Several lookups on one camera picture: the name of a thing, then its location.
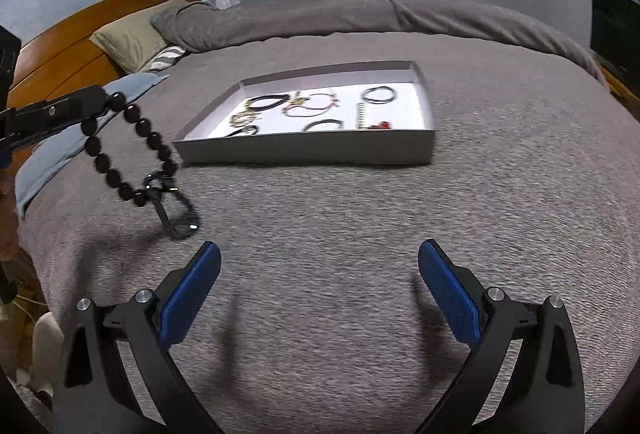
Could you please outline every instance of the black bead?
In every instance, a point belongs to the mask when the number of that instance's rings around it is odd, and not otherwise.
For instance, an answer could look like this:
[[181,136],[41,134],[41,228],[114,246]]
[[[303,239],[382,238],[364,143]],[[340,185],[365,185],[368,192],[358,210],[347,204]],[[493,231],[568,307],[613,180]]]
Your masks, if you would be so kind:
[[106,174],[111,168],[111,160],[107,154],[98,154],[95,157],[95,169],[101,174]]
[[127,108],[124,110],[124,119],[127,123],[134,124],[140,119],[140,107],[138,107],[135,103],[127,105]]
[[178,171],[178,165],[176,165],[171,159],[167,159],[162,163],[162,172],[169,177],[173,176]]
[[84,142],[84,151],[92,158],[95,158],[101,150],[100,138],[96,136],[88,137]]
[[85,119],[80,124],[80,130],[85,136],[93,136],[98,131],[98,120],[96,118]]
[[151,122],[147,118],[140,118],[136,123],[136,134],[141,138],[146,138],[151,134]]
[[122,199],[123,201],[130,201],[133,199],[133,188],[129,183],[122,183],[119,187],[118,187],[118,195],[120,196],[120,199]]
[[127,104],[127,97],[121,92],[114,92],[107,99],[107,107],[113,112],[121,112]]
[[149,196],[146,195],[144,190],[136,190],[133,194],[133,202],[137,207],[142,208],[146,205],[146,202],[149,200]]
[[158,150],[162,146],[162,136],[158,132],[152,132],[146,138],[146,146],[151,150]]
[[161,161],[166,161],[171,158],[171,149],[167,145],[162,145],[158,149],[158,159]]
[[116,169],[109,169],[104,178],[112,189],[117,189],[122,184],[122,176]]

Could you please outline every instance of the television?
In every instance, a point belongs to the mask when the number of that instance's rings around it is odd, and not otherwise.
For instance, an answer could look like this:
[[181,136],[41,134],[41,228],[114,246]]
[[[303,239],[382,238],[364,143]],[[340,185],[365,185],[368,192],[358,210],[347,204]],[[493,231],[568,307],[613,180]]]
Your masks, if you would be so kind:
[[640,4],[592,0],[591,49],[599,62],[640,97]]

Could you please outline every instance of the pillow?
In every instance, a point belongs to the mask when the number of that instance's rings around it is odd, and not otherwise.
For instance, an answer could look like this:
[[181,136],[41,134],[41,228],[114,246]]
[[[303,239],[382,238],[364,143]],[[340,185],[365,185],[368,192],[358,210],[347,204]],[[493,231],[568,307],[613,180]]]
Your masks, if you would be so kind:
[[159,70],[165,70],[174,65],[185,54],[187,54],[186,49],[180,46],[169,46],[149,60],[140,72],[158,72]]
[[107,53],[127,74],[138,72],[169,45],[149,23],[149,18],[169,8],[187,4],[186,0],[169,0],[137,11],[101,27],[89,40]]

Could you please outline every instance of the blue gripper pad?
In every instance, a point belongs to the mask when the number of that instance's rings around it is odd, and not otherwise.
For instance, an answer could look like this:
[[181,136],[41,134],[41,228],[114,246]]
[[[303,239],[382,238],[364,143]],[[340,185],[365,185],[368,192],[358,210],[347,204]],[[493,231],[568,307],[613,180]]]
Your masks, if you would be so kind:
[[418,252],[418,268],[436,304],[447,319],[456,340],[472,349],[480,342],[480,316],[475,302],[466,292],[445,259],[430,241]]
[[212,242],[206,242],[190,261],[174,292],[164,303],[158,330],[161,349],[168,350],[185,339],[213,283],[220,274],[222,255]]

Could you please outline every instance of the white tray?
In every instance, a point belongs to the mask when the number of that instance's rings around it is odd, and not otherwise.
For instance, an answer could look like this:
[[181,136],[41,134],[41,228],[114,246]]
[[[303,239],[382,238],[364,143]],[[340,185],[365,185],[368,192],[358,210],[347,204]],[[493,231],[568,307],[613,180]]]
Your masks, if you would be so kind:
[[[373,91],[365,100],[368,89]],[[289,100],[268,110],[247,111],[248,100],[273,94],[288,95]],[[275,101],[251,105],[260,109]],[[240,131],[242,120],[249,127]],[[382,122],[390,129],[369,129]],[[433,115],[417,66],[367,62],[240,81],[206,106],[178,134],[174,146],[187,164],[424,165],[431,162],[433,142]]]

